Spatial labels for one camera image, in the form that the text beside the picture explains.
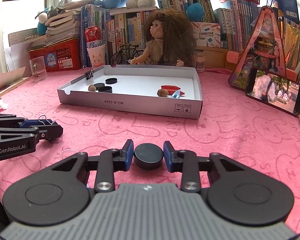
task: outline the black round disc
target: black round disc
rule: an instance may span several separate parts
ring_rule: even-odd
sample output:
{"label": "black round disc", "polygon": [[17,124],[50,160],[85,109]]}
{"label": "black round disc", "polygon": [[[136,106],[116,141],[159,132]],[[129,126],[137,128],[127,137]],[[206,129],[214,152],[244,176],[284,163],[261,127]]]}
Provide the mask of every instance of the black round disc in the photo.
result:
{"label": "black round disc", "polygon": [[163,159],[162,149],[152,143],[142,143],[134,150],[134,163],[145,170],[154,170],[161,166]]}
{"label": "black round disc", "polygon": [[98,91],[103,93],[112,93],[112,87],[110,86],[101,87],[98,89]]}
{"label": "black round disc", "polygon": [[108,78],[106,79],[106,84],[115,84],[117,81],[118,80],[116,78]]}
{"label": "black round disc", "polygon": [[285,184],[264,174],[233,171],[211,185],[207,202],[231,222],[266,226],[286,220],[294,197]]}
{"label": "black round disc", "polygon": [[99,90],[99,88],[104,87],[105,84],[104,83],[97,83],[97,84],[94,84],[94,86],[96,87],[97,90]]}
{"label": "black round disc", "polygon": [[12,184],[2,204],[12,221],[30,226],[52,226],[79,215],[89,204],[87,187],[78,180],[69,185],[67,172],[58,176],[36,173]]}

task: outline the pink tablecloth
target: pink tablecloth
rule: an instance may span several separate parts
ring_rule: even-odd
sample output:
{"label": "pink tablecloth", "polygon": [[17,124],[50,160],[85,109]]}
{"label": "pink tablecloth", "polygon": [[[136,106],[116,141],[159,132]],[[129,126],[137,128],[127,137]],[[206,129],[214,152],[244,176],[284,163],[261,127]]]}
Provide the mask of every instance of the pink tablecloth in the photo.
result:
{"label": "pink tablecloth", "polygon": [[[57,88],[81,73],[48,73],[46,80],[28,81],[3,96],[9,108],[4,113],[29,119],[46,114],[63,126],[64,134],[54,144],[41,141],[33,154],[0,162],[0,199],[13,182],[57,162],[64,149],[98,155],[104,149],[122,147],[129,138],[135,146],[144,142],[162,146],[170,140],[176,149],[190,149],[200,156],[220,152],[286,183],[295,195],[287,224],[300,232],[300,128],[296,117],[247,98],[243,91],[229,87],[227,75],[212,72],[200,74],[203,108],[199,120],[60,105]],[[92,173],[90,186],[94,177]],[[132,164],[130,171],[115,175],[117,185],[179,184],[180,178],[179,173],[168,173],[165,165],[143,171]],[[208,186],[206,174],[202,174],[202,185]]]}

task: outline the glass cup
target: glass cup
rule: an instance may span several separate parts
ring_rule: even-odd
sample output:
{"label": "glass cup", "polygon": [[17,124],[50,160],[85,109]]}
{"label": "glass cup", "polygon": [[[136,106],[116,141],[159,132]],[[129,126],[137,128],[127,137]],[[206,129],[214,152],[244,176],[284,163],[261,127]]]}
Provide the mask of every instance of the glass cup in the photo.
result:
{"label": "glass cup", "polygon": [[46,64],[44,56],[36,57],[30,60],[33,82],[37,83],[47,78]]}
{"label": "glass cup", "polygon": [[66,150],[64,150],[64,151],[62,151],[62,152],[60,153],[58,162],[61,161],[61,160],[63,160],[63,159],[65,159],[65,158],[68,158],[68,157],[70,157],[71,155],[76,154],[76,153],[78,153],[77,150],[74,150],[74,149],[66,149]]}

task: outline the blue poster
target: blue poster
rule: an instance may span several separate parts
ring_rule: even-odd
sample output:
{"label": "blue poster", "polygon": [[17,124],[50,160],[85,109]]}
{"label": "blue poster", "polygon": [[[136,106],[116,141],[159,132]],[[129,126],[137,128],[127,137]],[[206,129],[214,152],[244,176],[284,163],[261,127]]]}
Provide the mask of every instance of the blue poster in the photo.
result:
{"label": "blue poster", "polygon": [[58,59],[55,53],[49,53],[44,57],[46,67],[55,67],[57,65]]}

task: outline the pink triangular stand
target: pink triangular stand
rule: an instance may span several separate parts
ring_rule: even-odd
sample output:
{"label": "pink triangular stand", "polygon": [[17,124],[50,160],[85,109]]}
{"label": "pink triangular stand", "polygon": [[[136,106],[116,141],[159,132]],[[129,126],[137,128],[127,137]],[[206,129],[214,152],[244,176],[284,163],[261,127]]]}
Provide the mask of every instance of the pink triangular stand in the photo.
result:
{"label": "pink triangular stand", "polygon": [[286,77],[284,52],[276,15],[267,6],[261,8],[248,44],[229,77],[229,84],[245,89],[249,72],[253,67]]}

